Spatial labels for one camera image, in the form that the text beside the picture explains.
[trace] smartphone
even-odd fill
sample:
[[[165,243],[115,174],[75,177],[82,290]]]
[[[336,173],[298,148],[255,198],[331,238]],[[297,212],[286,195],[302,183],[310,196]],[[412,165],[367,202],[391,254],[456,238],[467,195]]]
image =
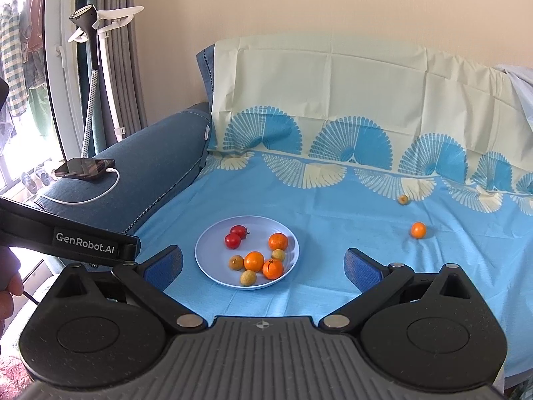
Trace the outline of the smartphone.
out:
[[[106,168],[114,166],[114,159],[72,158],[57,168],[55,175],[69,179],[94,180],[103,176]]]

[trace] sofa cushion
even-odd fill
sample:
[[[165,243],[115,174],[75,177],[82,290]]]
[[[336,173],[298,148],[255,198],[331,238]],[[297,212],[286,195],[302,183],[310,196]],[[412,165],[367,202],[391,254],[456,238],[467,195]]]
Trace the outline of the sofa cushion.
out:
[[[173,114],[114,144],[97,158],[115,160],[121,174],[109,194],[88,204],[68,206],[37,196],[42,210],[94,227],[133,234],[161,206],[189,186],[204,165],[211,125],[207,103]],[[46,193],[64,201],[98,196],[116,180],[106,173],[93,182],[61,179]]]

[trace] blue bedsheet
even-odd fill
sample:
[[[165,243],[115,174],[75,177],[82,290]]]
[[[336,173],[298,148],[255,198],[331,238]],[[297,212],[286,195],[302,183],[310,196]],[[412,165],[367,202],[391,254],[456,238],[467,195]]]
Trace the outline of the blue bedsheet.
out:
[[[249,156],[226,169],[217,168],[210,156],[206,171],[136,233],[141,260],[167,245],[182,249],[183,271],[167,288],[170,296],[208,322],[217,315],[311,315],[318,322],[359,294],[344,275],[349,247],[383,264],[403,262],[419,272],[437,272],[454,262],[475,283],[507,335],[506,376],[533,367],[532,220],[513,196],[502,195],[495,213],[478,212],[472,200],[434,177],[430,196],[401,206],[374,192],[357,169],[348,168],[333,186],[302,189],[276,175],[272,156]],[[286,279],[262,290],[235,291],[200,271],[196,240],[214,222],[237,215],[271,217],[292,229],[300,259]],[[409,235],[415,221],[428,225],[423,240]]]

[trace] beige wall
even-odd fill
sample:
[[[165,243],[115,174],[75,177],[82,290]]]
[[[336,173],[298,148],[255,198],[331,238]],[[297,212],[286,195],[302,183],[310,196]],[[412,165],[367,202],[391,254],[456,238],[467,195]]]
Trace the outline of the beige wall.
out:
[[[337,31],[407,40],[486,65],[533,67],[533,0],[135,0],[153,123],[205,98],[195,54],[236,36]]]

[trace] white plate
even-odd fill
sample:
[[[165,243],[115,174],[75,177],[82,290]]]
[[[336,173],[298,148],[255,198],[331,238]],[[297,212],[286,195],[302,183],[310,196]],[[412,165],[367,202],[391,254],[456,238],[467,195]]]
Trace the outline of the white plate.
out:
[[[224,243],[224,238],[234,225],[244,225],[249,234],[246,239],[241,240],[241,244],[235,250],[230,250]],[[233,271],[228,267],[231,256],[240,255],[243,258],[251,251],[259,251],[265,260],[271,258],[272,250],[268,247],[268,238],[274,233],[283,233],[289,238],[289,246],[285,251],[283,262],[284,273],[275,280],[269,280],[258,272],[258,279],[253,286],[243,286],[239,282],[244,269]],[[196,263],[202,272],[215,283],[223,286],[242,288],[245,290],[256,290],[268,287],[285,278],[294,268],[299,256],[298,239],[289,228],[283,224],[264,218],[262,216],[234,216],[219,221],[198,238],[195,246]]]

